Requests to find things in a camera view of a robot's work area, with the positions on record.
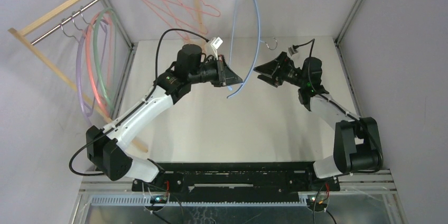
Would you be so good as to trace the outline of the blue plastic hanger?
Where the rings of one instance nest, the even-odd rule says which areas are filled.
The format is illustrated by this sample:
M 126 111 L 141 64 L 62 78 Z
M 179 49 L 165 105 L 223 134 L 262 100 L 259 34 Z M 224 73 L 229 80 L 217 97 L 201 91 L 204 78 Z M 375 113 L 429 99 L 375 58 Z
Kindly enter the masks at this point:
M 261 19 L 260 19 L 260 12 L 259 12 L 259 7 L 258 7 L 258 2 L 257 2 L 257 0 L 252 0 L 252 2 L 253 2 L 253 6 L 254 6 L 254 12 L 255 12 L 255 16 L 256 16 L 256 26 L 257 26 L 257 35 L 256 35 L 257 44 L 256 44 L 256 49 L 255 49 L 255 55 L 254 55 L 253 61 L 251 63 L 250 69 L 248 70 L 248 73 L 245 76 L 245 78 L 243 79 L 242 83 L 239 83 L 239 87 L 234 92 L 232 92 L 230 95 L 228 95 L 226 97 L 227 99 L 230 99 L 230 98 L 234 97 L 235 95 L 239 94 L 243 90 L 243 88 L 245 87 L 245 85 L 248 82 L 248 80 L 250 79 L 250 76 L 253 73 L 253 70 L 255 68 L 255 64 L 256 64 L 257 59 L 258 59 L 258 55 L 259 55 L 261 44 L 265 44 L 266 47 L 269 50 L 271 50 L 271 51 L 274 51 L 278 47 L 278 40 L 277 40 L 277 38 L 275 36 L 272 37 L 272 39 L 275 41 L 275 46 L 273 48 L 271 48 L 266 41 L 262 40 L 262 37 L 261 37 L 262 25 L 261 25 Z M 231 28 L 231 39 L 230 39 L 230 48 L 229 48 L 229 61 L 228 61 L 229 65 L 231 65 L 232 59 L 234 57 L 233 53 L 234 53 L 234 42 L 235 42 L 235 29 L 236 29 L 236 23 L 237 23 L 237 14 L 238 14 L 238 0 L 235 0 L 234 10 L 233 10 L 233 14 L 232 14 L 232 28 Z

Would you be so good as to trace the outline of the green plastic hanger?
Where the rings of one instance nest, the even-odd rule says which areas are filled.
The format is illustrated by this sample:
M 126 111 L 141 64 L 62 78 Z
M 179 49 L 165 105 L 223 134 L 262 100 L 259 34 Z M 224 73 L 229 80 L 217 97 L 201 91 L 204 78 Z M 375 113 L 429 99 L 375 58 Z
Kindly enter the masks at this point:
M 104 46 L 105 34 L 95 20 L 107 20 L 108 36 L 107 44 Z M 88 23 L 83 35 L 86 37 L 83 48 L 85 50 L 87 74 L 90 80 L 91 90 L 96 99 L 99 109 L 110 115 L 114 111 L 113 105 L 117 57 L 117 15 L 115 10 L 107 7 L 97 13 Z M 105 57 L 102 66 L 100 60 L 103 50 Z

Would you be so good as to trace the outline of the pink curved plastic hanger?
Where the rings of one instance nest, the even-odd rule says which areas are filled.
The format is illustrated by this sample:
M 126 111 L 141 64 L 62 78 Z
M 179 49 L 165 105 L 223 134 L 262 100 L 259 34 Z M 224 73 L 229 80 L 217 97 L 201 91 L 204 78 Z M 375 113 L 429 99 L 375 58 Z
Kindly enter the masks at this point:
M 74 90 L 85 119 L 89 119 L 95 108 L 106 117 L 109 117 L 110 112 L 115 109 L 111 95 L 115 93 L 113 87 L 116 74 L 117 21 L 114 10 L 107 8 L 97 13 L 84 30 L 79 29 L 81 36 L 75 38 L 78 48 Z M 93 93 L 92 99 L 83 93 L 81 64 L 83 55 Z

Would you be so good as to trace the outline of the purple plastic hanger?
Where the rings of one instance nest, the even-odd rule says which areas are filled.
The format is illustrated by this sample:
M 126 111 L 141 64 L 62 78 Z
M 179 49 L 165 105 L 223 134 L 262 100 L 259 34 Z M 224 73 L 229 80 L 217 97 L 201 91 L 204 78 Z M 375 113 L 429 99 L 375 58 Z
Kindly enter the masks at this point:
M 107 36 L 108 36 L 108 30 L 107 30 L 107 26 L 109 25 L 107 20 L 95 20 L 94 21 L 95 25 L 99 25 L 102 28 L 102 31 L 105 34 L 105 40 L 104 40 L 104 47 L 106 47 L 107 44 Z M 81 82 L 81 58 L 82 58 L 82 47 L 85 41 L 85 36 L 82 35 L 81 37 L 81 41 L 78 40 L 74 35 L 72 36 L 68 36 L 66 34 L 66 32 L 63 29 L 62 24 L 60 24 L 60 29 L 62 30 L 63 34 L 69 38 L 74 38 L 77 42 L 78 42 L 78 49 L 77 49 L 77 56 L 76 56 L 76 87 L 75 87 L 75 91 L 77 92 L 77 96 L 78 96 L 78 101 L 79 101 L 79 105 L 80 105 L 80 109 L 81 109 L 81 113 L 82 116 L 86 122 L 86 124 L 90 127 L 92 126 L 90 117 L 93 115 L 94 112 L 94 108 L 95 108 L 95 103 L 96 103 L 96 99 L 94 97 L 93 101 L 85 101 L 82 94 L 82 82 Z M 102 56 L 101 56 L 101 60 L 100 60 L 100 66 L 102 66 L 103 61 L 104 61 L 104 57 L 105 57 L 105 51 L 103 50 L 102 52 Z

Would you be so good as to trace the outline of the pink notched hanger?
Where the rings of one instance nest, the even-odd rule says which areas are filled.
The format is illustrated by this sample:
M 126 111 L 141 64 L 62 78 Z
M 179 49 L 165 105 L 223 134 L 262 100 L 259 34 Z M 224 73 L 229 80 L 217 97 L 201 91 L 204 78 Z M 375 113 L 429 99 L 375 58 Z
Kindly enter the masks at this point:
M 170 28 L 203 31 L 198 0 L 125 0 L 125 22 L 137 40 L 155 40 Z

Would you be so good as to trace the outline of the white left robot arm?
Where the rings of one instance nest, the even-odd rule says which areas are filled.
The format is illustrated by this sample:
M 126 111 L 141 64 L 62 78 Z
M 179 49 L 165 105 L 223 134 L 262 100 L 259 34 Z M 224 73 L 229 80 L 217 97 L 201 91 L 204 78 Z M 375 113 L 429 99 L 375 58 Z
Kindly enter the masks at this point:
M 230 69 L 223 55 L 206 57 L 199 46 L 184 45 L 177 60 L 133 107 L 103 128 L 91 126 L 87 130 L 88 159 L 112 181 L 134 178 L 144 181 L 153 191 L 160 190 L 165 184 L 161 167 L 150 159 L 127 154 L 126 149 L 154 118 L 188 94 L 193 84 L 206 82 L 226 87 L 243 80 Z

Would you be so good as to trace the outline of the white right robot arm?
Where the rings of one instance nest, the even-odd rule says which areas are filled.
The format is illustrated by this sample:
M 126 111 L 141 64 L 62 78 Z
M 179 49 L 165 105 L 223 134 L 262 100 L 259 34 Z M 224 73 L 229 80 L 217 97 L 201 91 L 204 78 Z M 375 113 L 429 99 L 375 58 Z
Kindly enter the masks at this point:
M 258 79 L 274 87 L 288 82 L 298 87 L 299 102 L 318 115 L 334 130 L 333 153 L 313 163 L 313 171 L 305 176 L 311 190 L 319 190 L 326 179 L 348 173 L 379 171 L 384 158 L 377 122 L 360 117 L 338 104 L 322 85 L 322 61 L 309 56 L 302 67 L 282 52 L 270 62 L 254 67 Z

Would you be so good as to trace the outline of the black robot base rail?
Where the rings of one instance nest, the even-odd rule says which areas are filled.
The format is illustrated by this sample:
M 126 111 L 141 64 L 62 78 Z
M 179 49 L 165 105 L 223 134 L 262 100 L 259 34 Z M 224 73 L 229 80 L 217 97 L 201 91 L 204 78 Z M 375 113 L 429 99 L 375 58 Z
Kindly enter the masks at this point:
M 312 162 L 162 162 L 162 175 L 143 183 L 122 178 L 132 192 L 170 193 L 175 202 L 194 204 L 306 204 L 304 194 L 339 192 L 345 176 L 319 179 Z

